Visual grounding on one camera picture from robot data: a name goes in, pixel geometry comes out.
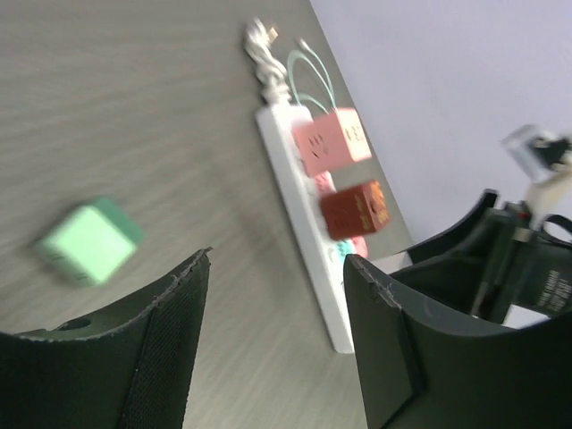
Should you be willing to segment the white power strip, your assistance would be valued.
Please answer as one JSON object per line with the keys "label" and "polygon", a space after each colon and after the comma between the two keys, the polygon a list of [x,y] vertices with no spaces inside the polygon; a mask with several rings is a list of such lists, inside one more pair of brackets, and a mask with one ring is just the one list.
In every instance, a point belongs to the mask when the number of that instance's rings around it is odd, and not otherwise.
{"label": "white power strip", "polygon": [[311,121],[311,113],[300,105],[266,105],[257,111],[256,121],[332,346],[338,353],[352,354],[344,262],[328,258],[328,248],[335,241],[327,231],[315,181],[307,176],[292,136],[294,126]]}

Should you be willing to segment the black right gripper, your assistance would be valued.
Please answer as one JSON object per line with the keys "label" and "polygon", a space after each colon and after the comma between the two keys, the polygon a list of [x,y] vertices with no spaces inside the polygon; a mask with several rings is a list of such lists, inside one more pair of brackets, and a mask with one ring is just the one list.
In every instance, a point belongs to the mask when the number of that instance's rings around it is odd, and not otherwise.
{"label": "black right gripper", "polygon": [[534,227],[525,203],[498,210],[498,197],[485,190],[460,221],[407,249],[410,264],[392,278],[425,295],[475,294],[469,314],[504,326],[569,313],[571,241],[550,234],[548,226],[571,233],[571,220],[548,214]]}

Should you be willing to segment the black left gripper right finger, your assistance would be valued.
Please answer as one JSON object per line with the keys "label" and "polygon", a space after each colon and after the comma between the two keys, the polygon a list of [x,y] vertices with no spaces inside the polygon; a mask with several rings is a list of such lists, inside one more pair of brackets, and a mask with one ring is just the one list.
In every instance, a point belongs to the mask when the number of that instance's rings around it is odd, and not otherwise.
{"label": "black left gripper right finger", "polygon": [[510,329],[359,256],[346,259],[344,282],[369,427],[570,427],[570,315]]}

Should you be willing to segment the green USB charger plug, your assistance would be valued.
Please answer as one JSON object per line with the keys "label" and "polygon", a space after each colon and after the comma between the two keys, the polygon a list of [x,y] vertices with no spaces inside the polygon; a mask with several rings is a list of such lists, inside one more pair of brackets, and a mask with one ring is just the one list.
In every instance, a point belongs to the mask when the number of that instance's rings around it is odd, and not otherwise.
{"label": "green USB charger plug", "polygon": [[135,254],[142,228],[111,198],[93,198],[70,211],[34,250],[73,282],[101,286]]}

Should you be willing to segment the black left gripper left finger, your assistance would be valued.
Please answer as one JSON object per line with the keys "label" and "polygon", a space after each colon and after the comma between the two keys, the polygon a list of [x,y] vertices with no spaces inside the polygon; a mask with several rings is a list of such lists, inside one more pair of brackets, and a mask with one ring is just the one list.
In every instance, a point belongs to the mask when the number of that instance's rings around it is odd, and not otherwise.
{"label": "black left gripper left finger", "polygon": [[182,427],[209,272],[201,249],[53,330],[3,333],[2,427]]}

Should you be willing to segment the pink small plug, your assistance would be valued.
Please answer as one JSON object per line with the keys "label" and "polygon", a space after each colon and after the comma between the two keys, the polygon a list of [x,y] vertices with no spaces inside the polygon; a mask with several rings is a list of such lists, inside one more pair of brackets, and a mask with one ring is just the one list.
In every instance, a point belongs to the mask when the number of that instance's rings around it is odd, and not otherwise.
{"label": "pink small plug", "polygon": [[320,197],[336,191],[332,176],[329,172],[322,172],[316,175],[314,181],[316,191]]}

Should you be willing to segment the brown cube adapter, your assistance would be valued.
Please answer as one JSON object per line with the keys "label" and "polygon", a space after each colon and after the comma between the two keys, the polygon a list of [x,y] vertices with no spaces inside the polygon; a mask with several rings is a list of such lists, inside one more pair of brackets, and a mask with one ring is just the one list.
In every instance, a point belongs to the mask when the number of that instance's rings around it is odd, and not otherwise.
{"label": "brown cube adapter", "polygon": [[322,197],[320,208],[333,240],[376,233],[391,220],[381,184],[375,180]]}

